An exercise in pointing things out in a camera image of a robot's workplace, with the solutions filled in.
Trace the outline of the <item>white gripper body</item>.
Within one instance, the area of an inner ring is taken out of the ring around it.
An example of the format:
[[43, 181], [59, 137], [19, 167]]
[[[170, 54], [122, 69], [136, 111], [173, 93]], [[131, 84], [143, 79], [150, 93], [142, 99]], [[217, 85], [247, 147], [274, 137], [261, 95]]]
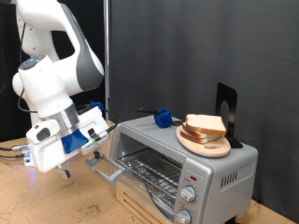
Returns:
[[41, 119], [26, 134], [36, 168], [42, 172], [63, 164], [73, 156], [86, 155], [110, 139], [108, 126], [98, 107], [79, 115], [69, 106]]

